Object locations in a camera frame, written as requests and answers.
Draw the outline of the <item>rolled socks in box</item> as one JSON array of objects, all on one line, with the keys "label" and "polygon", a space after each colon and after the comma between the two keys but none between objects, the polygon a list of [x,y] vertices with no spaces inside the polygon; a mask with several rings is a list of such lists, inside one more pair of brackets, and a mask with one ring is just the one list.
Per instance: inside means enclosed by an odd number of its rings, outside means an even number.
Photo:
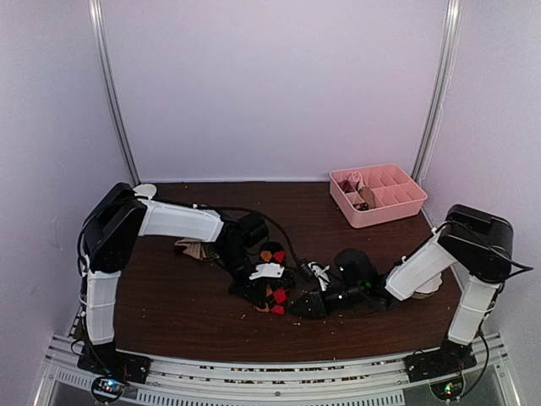
[{"label": "rolled socks in box", "polygon": [[377,207],[373,190],[364,181],[360,172],[347,175],[339,187],[346,194],[352,207],[357,211],[368,211]]}]

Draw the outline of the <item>argyle black red orange sock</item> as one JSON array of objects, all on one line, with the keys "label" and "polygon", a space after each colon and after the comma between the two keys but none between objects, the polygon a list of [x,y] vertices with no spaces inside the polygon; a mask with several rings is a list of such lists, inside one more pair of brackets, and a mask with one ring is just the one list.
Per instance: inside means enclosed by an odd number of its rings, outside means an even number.
[{"label": "argyle black red orange sock", "polygon": [[265,304],[255,306],[260,313],[285,315],[287,299],[291,290],[291,274],[287,271],[287,253],[284,247],[276,242],[265,242],[260,246],[259,259],[261,264],[275,264],[281,267],[281,274],[271,273],[269,277],[263,277],[265,282]]}]

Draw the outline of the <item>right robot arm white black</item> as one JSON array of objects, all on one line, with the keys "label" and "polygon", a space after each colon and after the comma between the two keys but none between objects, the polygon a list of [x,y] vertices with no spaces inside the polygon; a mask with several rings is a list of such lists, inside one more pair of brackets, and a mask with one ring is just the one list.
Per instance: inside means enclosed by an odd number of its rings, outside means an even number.
[{"label": "right robot arm white black", "polygon": [[387,311],[400,301],[435,293],[442,272],[460,264],[469,272],[467,286],[440,347],[404,360],[410,381],[459,373],[477,364],[472,341],[506,281],[532,270],[512,259],[513,238],[506,219],[454,205],[429,238],[386,274],[376,271],[365,252],[340,251],[334,259],[341,274],[338,283],[308,291],[292,303],[290,311],[306,319],[321,319],[357,303]]}]

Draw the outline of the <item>left aluminium frame post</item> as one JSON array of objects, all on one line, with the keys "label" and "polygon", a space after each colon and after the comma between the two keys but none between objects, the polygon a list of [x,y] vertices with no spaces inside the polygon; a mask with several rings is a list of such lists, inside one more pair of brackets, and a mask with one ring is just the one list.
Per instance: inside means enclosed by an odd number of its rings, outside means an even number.
[{"label": "left aluminium frame post", "polygon": [[91,28],[95,37],[96,48],[100,59],[101,74],[104,80],[107,95],[107,105],[111,114],[113,128],[117,137],[117,142],[119,144],[123,161],[128,170],[130,182],[132,185],[138,185],[140,184],[140,177],[135,164],[134,154],[128,140],[128,134],[117,95],[117,88],[112,70],[112,62],[107,44],[102,2],[99,0],[90,0],[88,5]]}]

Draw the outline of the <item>aluminium frame post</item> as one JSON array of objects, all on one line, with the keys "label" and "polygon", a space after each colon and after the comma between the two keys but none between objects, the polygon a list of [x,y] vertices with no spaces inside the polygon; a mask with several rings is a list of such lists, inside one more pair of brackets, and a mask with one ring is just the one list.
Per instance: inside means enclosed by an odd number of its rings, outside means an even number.
[{"label": "aluminium frame post", "polygon": [[451,80],[451,71],[456,55],[461,8],[462,1],[451,0],[447,2],[445,24],[440,46],[439,62],[434,79],[434,87],[412,171],[412,178],[418,183],[421,183],[426,176],[438,134],[440,120],[443,115],[445,93]]},{"label": "aluminium frame post", "polygon": [[96,48],[100,59],[101,74],[104,80],[107,95],[107,105],[111,114],[113,128],[117,137],[117,142],[119,144],[123,161],[128,170],[130,182],[132,185],[138,185],[140,184],[140,177],[135,164],[134,154],[128,140],[128,134],[117,95],[117,88],[112,70],[112,62],[107,44],[102,2],[99,0],[90,0],[88,5],[91,28],[95,37]]}]

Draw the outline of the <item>right aluminium frame post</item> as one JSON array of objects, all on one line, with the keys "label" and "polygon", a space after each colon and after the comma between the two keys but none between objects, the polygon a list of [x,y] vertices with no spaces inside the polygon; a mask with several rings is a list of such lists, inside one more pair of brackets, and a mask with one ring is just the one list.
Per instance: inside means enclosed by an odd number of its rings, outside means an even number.
[{"label": "right aluminium frame post", "polygon": [[443,115],[445,93],[451,80],[451,71],[456,55],[461,8],[462,1],[451,0],[447,2],[445,24],[440,46],[439,62],[434,79],[434,87],[412,171],[412,178],[418,183],[421,183],[426,176],[438,134],[440,120]]}]

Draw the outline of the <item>pink divided organizer box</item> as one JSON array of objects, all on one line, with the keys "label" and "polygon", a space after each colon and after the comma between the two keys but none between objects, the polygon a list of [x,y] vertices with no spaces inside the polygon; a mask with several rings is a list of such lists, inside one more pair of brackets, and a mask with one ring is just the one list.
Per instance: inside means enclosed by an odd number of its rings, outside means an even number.
[{"label": "pink divided organizer box", "polygon": [[[357,211],[339,187],[350,173],[360,172],[373,190],[377,207]],[[426,192],[396,164],[355,167],[330,172],[330,195],[352,228],[367,228],[419,214]]]}]

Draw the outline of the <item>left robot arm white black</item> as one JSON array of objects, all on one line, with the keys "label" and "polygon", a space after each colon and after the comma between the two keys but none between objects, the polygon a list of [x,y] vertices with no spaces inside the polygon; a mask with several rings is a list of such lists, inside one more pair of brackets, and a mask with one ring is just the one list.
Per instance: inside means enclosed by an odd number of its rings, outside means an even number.
[{"label": "left robot arm white black", "polygon": [[77,240],[84,347],[78,367],[121,383],[144,383],[150,359],[117,350],[117,285],[137,240],[144,236],[208,244],[231,276],[228,292],[257,309],[284,314],[295,279],[287,269],[292,246],[267,241],[266,214],[236,206],[208,206],[156,197],[152,184],[115,184],[85,219]]}]

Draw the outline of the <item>white scalloped bowl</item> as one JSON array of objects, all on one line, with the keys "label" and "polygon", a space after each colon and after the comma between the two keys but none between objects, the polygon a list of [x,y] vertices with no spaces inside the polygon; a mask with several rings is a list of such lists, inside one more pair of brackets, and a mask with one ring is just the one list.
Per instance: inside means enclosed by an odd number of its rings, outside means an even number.
[{"label": "white scalloped bowl", "polygon": [[429,279],[425,284],[419,287],[413,292],[413,299],[427,299],[434,293],[436,293],[440,285],[442,284],[442,273],[438,273],[436,276]]}]

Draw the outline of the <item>dark bowl white inside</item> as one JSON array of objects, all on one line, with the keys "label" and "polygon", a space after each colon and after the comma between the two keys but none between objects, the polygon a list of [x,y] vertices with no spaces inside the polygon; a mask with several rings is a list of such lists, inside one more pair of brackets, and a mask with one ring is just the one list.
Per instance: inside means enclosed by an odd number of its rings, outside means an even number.
[{"label": "dark bowl white inside", "polygon": [[157,187],[154,184],[139,184],[133,187],[133,191],[138,196],[153,199],[157,195]]}]

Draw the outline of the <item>striped beige green sock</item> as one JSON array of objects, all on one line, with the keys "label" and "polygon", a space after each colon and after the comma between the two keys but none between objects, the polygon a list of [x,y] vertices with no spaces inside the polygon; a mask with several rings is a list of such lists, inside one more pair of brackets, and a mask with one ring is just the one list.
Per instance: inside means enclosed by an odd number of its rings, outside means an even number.
[{"label": "striped beige green sock", "polygon": [[187,255],[197,261],[214,261],[219,258],[213,243],[192,239],[179,239],[173,245],[176,253]]}]

